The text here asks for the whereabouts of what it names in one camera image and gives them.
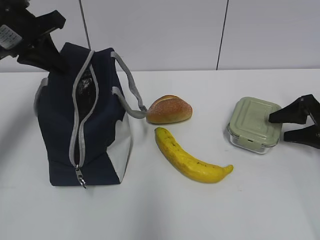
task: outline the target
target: white wall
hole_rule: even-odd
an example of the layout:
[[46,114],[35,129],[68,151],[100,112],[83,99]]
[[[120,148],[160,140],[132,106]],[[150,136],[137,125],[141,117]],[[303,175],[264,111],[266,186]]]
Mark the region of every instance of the white wall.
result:
[[[58,10],[65,18],[63,29],[55,30],[51,36],[58,50],[65,42],[87,47],[78,0],[31,0],[27,8],[36,17]],[[39,68],[17,63],[17,58],[8,56],[0,61],[0,72],[40,72]]]
[[220,70],[320,67],[319,0],[230,0]]
[[91,47],[133,71],[216,69],[227,0],[82,0]]
[[[113,47],[133,71],[214,70],[227,0],[82,0],[92,49]],[[58,10],[52,33],[87,47],[79,0],[31,0],[36,16]],[[229,0],[219,70],[320,68],[319,0]],[[38,72],[7,57],[0,72]]]

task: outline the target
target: yellow banana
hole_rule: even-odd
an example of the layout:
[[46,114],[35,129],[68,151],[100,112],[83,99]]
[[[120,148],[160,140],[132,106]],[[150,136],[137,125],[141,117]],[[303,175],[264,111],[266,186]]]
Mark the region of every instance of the yellow banana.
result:
[[221,167],[194,158],[184,151],[171,133],[163,127],[155,129],[155,141],[169,162],[192,180],[217,183],[234,169],[232,165]]

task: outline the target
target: label sticker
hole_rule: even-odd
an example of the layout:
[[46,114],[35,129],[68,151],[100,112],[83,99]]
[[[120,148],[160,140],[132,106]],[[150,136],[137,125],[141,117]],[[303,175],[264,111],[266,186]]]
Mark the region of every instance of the label sticker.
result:
[[7,25],[0,26],[0,46],[10,50],[22,41],[22,37]]

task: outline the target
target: navy blue bag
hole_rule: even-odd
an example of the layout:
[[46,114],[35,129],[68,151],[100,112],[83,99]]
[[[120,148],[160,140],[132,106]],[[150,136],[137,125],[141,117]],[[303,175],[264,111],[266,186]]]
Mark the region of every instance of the navy blue bag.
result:
[[[53,186],[120,184],[132,144],[128,114],[143,119],[147,109],[119,55],[66,43],[60,54],[67,73],[50,72],[36,93],[38,117]],[[128,76],[140,111],[127,104],[115,60]]]

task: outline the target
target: zipper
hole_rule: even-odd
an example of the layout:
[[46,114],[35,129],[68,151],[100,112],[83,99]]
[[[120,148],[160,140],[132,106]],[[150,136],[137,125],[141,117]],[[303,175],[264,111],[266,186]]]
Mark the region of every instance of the zipper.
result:
[[80,185],[87,188],[81,171],[85,163],[86,143],[84,124],[92,115],[98,101],[99,88],[94,69],[90,64],[94,51],[91,51],[73,85],[74,126],[69,148],[69,158],[75,167],[75,174]]

